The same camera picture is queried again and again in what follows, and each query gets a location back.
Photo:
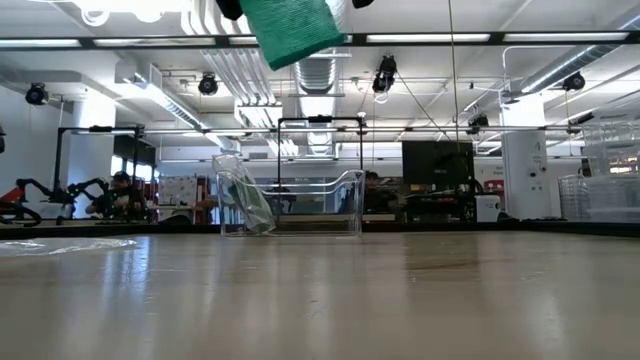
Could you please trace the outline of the teal green bandage strip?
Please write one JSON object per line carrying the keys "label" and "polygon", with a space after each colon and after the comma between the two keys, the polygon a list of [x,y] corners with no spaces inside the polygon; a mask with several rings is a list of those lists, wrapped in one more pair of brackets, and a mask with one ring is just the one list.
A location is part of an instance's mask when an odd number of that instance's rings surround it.
{"label": "teal green bandage strip", "polygon": [[325,0],[239,0],[239,4],[273,71],[346,39]]}

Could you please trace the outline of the clear acrylic tray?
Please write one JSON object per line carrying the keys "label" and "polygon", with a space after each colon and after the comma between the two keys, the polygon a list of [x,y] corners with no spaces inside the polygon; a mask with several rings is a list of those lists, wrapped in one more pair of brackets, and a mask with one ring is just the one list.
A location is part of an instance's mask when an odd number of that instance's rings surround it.
{"label": "clear acrylic tray", "polygon": [[353,190],[359,191],[359,170],[347,170],[333,178],[282,178],[283,188],[276,187],[277,178],[254,179],[271,206],[276,227],[264,235],[227,236],[358,236],[362,224],[354,222]]}

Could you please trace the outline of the black monitor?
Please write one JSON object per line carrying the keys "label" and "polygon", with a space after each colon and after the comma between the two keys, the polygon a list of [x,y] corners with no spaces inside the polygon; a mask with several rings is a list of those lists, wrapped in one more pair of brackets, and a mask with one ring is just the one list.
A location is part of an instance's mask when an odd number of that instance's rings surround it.
{"label": "black monitor", "polygon": [[469,185],[475,177],[473,146],[456,141],[403,142],[402,171],[406,185],[431,185],[436,190]]}

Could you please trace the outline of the person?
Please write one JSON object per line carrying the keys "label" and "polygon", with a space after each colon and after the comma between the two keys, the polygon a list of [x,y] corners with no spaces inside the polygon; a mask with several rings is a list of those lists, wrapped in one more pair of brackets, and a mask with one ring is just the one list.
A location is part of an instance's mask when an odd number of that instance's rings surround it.
{"label": "person", "polygon": [[142,221],[148,219],[146,200],[124,171],[116,172],[108,191],[93,200],[86,208],[88,215],[100,215],[115,220]]}
{"label": "person", "polygon": [[379,175],[374,171],[365,173],[365,213],[398,213],[406,205],[406,199],[382,187]]}

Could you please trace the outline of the white background box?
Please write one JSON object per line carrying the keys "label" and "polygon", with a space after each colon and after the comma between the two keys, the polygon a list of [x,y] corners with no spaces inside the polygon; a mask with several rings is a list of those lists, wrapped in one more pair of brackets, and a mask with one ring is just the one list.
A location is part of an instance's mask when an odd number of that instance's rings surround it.
{"label": "white background box", "polygon": [[495,223],[501,212],[501,199],[498,195],[477,195],[476,221],[478,223]]}

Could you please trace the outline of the red black background robot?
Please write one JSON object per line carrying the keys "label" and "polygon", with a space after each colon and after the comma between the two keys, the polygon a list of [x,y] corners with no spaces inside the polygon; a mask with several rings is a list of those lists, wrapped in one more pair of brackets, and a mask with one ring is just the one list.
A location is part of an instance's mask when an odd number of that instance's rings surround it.
{"label": "red black background robot", "polygon": [[[39,190],[45,199],[29,202],[26,196],[28,186]],[[88,198],[102,215],[111,215],[114,212],[114,198],[110,185],[102,178],[74,183],[66,188],[47,188],[32,178],[17,179],[15,187],[0,196],[0,224],[29,228],[36,227],[44,221],[53,221],[56,225],[62,225],[66,220],[74,219],[76,199],[82,195]]]}

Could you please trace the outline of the clear plastic container stack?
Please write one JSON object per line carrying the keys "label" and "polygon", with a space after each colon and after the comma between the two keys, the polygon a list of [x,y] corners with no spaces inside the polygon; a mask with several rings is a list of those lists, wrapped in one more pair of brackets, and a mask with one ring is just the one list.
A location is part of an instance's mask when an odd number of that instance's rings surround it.
{"label": "clear plastic container stack", "polygon": [[582,168],[558,179],[570,222],[640,224],[640,120],[583,125]]}

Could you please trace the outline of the ribbed ceiling air duct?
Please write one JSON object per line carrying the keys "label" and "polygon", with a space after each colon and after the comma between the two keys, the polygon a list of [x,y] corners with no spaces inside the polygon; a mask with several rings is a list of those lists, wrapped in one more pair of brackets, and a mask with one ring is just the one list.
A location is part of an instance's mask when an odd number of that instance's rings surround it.
{"label": "ribbed ceiling air duct", "polygon": [[297,93],[333,97],[338,93],[342,65],[351,55],[335,48],[312,54],[293,65]]}

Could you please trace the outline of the black background station frame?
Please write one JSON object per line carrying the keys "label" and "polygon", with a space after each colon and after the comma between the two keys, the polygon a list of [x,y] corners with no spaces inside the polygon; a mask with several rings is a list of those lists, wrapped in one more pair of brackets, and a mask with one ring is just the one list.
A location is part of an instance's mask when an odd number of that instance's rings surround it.
{"label": "black background station frame", "polygon": [[[283,117],[280,118],[277,122],[277,127],[275,130],[276,139],[277,139],[277,182],[276,187],[281,190],[283,188],[282,184],[282,175],[281,175],[281,163],[282,163],[282,150],[281,150],[281,140],[282,133],[284,129],[282,128],[282,124],[286,122],[294,122],[294,121],[307,121],[310,124],[330,124],[333,121],[353,121],[356,122],[358,127],[355,129],[355,132],[359,135],[359,175],[357,178],[361,181],[359,191],[361,194],[356,194],[356,190],[353,190],[354,200],[353,200],[353,210],[354,214],[354,222],[356,225],[362,224],[363,217],[363,204],[357,204],[358,201],[362,199],[364,196],[364,182],[365,182],[365,170],[364,170],[364,158],[363,158],[363,150],[364,150],[364,129],[363,129],[363,118],[362,117],[334,117],[329,115],[317,115],[311,117]],[[293,133],[302,133],[302,132],[348,132],[349,127],[334,127],[333,125],[329,125],[328,127],[318,127],[318,128],[304,128],[304,129],[294,129]]]}
{"label": "black background station frame", "polygon": [[54,158],[53,188],[66,188],[67,171],[69,161],[69,140],[68,136],[73,135],[111,135],[114,137],[114,148],[120,150],[120,157],[123,159],[122,171],[126,171],[126,164],[132,163],[132,168],[128,172],[134,180],[137,175],[136,167],[139,163],[140,139],[144,132],[143,127],[101,127],[92,126],[89,128],[60,127],[57,129],[57,139]]}

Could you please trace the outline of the silver ceiling duct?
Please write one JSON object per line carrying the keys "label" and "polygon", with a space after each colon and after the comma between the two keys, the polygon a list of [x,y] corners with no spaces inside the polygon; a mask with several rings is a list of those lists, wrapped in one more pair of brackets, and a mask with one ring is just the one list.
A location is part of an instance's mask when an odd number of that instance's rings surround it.
{"label": "silver ceiling duct", "polygon": [[[507,47],[503,51],[504,79],[502,95],[514,99],[538,93],[561,80],[577,77],[582,68],[607,56],[619,47],[634,43],[635,35],[640,34],[640,10],[619,18],[613,25],[613,30],[602,32],[574,31],[514,34],[519,45]],[[507,80],[506,54],[508,50],[560,47],[569,47],[570,51],[520,82]]]}

